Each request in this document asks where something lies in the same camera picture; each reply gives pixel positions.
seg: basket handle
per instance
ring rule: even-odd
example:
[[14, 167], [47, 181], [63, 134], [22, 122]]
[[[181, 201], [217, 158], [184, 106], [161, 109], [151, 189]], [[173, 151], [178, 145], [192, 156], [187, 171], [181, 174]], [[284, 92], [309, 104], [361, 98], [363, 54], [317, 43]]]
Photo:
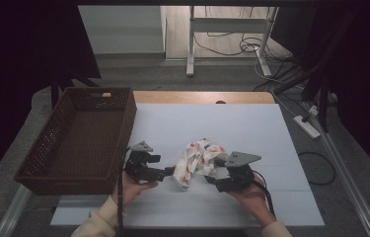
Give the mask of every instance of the basket handle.
[[90, 93], [90, 96], [94, 98], [111, 97], [111, 92], [103, 92], [103, 93], [92, 92]]

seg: brown wicker basket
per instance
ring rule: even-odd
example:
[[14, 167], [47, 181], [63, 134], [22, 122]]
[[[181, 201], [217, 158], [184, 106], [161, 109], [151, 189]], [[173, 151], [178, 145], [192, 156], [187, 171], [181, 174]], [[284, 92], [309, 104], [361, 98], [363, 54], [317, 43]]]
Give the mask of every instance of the brown wicker basket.
[[36, 195], [111, 194], [135, 114], [130, 88], [67, 88], [15, 180]]

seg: human hand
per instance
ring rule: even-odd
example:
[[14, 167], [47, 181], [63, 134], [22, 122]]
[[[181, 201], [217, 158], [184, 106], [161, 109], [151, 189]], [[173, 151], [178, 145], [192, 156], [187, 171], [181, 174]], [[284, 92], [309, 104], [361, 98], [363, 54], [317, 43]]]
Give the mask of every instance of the human hand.
[[[255, 175], [255, 181], [264, 186], [264, 181]], [[264, 192], [251, 184], [248, 188], [239, 192], [227, 192], [235, 198], [251, 215], [259, 222], [261, 227], [276, 221], [274, 215], [268, 210]]]
[[[134, 180], [132, 180], [125, 171], [122, 172], [122, 187], [123, 187], [123, 205], [128, 205], [131, 203], [135, 197], [139, 196], [142, 191], [153, 189], [158, 186], [157, 182], [149, 182], [138, 184]], [[117, 195], [117, 182], [116, 186], [114, 187], [113, 193], [111, 194], [111, 198], [113, 199], [114, 203], [117, 204], [118, 195]]]

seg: crumpled towel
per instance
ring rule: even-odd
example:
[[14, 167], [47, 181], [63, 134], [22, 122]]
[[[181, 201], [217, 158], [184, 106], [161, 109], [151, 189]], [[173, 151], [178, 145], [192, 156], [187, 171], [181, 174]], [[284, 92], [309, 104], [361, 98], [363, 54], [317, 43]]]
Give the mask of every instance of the crumpled towel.
[[173, 174], [181, 188], [186, 191], [192, 174], [215, 178], [215, 159], [227, 160], [224, 147], [203, 138], [188, 144], [182, 153]]

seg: white board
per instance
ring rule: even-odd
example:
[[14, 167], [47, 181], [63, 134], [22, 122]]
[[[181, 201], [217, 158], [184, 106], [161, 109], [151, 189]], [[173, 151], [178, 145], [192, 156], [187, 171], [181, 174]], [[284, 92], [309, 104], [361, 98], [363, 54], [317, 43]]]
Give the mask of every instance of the white board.
[[[266, 179], [278, 220], [287, 226], [324, 225], [278, 105], [137, 104], [129, 145], [145, 140], [161, 155], [150, 167], [176, 164], [185, 146], [206, 137], [227, 153], [261, 156], [251, 167]], [[108, 197], [62, 197], [51, 225], [79, 225]], [[246, 228], [259, 226], [232, 197], [193, 176], [183, 192], [172, 177], [125, 208], [130, 228]]]

